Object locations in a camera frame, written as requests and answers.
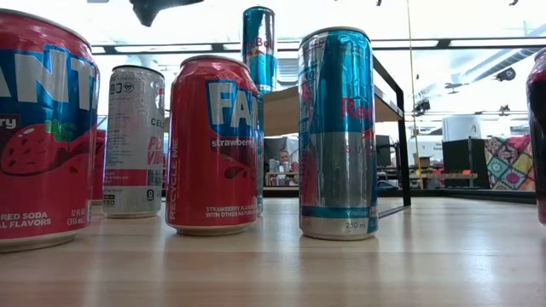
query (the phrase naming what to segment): ceiling fixture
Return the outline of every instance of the ceiling fixture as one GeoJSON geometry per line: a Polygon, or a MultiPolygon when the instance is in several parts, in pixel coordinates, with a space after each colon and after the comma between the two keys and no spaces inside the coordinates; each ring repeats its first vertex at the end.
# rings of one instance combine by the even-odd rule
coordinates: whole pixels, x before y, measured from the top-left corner
{"type": "Polygon", "coordinates": [[[506,70],[503,70],[502,72],[498,73],[496,76],[495,76],[495,80],[496,81],[512,81],[514,80],[515,78],[515,70],[510,67],[509,69],[506,69],[506,70]]]}
{"type": "Polygon", "coordinates": [[[510,112],[510,107],[508,105],[501,106],[501,108],[498,111],[500,112],[499,116],[508,116],[506,112],[510,112]]]}
{"type": "Polygon", "coordinates": [[[162,10],[200,3],[203,0],[130,0],[133,11],[143,26],[152,26],[155,16],[162,10]]]}

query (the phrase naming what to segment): strawberry graphic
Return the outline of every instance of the strawberry graphic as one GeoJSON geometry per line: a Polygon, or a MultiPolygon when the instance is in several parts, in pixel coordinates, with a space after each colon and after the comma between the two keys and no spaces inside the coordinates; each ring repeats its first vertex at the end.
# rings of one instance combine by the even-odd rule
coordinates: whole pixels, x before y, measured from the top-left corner
{"type": "Polygon", "coordinates": [[[57,119],[19,130],[3,149],[2,171],[11,176],[33,176],[55,169],[70,158],[68,143],[74,130],[74,124],[61,124],[57,119]]]}

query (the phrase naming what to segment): ceiling light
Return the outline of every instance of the ceiling light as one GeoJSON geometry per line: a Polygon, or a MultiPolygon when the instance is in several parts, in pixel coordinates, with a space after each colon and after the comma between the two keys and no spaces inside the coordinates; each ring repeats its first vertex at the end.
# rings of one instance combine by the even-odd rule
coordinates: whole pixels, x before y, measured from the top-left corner
{"type": "Polygon", "coordinates": [[[481,47],[481,46],[546,46],[546,38],[516,38],[516,39],[454,39],[452,47],[481,47]]]}

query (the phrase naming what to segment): white energy drink can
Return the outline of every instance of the white energy drink can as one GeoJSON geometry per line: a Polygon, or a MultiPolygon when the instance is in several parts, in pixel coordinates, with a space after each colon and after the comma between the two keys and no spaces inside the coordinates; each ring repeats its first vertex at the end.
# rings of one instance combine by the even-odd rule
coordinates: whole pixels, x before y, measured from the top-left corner
{"type": "Polygon", "coordinates": [[[165,78],[123,65],[110,78],[102,211],[152,217],[161,208],[165,78]]]}

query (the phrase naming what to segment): silver and blue can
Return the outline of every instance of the silver and blue can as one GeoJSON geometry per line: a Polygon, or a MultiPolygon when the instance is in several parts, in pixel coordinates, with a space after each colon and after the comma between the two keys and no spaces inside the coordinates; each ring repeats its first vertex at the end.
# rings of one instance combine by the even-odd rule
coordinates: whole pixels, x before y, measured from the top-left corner
{"type": "Polygon", "coordinates": [[[377,231],[373,56],[362,30],[330,27],[299,46],[299,227],[326,240],[377,231]]]}
{"type": "Polygon", "coordinates": [[[268,94],[276,86],[275,13],[255,6],[242,16],[242,61],[250,69],[258,91],[268,94]]]}
{"type": "MultiPolygon", "coordinates": [[[[276,86],[275,12],[254,6],[243,12],[242,61],[258,91],[268,94],[276,86]]],[[[264,106],[258,105],[258,215],[264,210],[264,106]]]]}

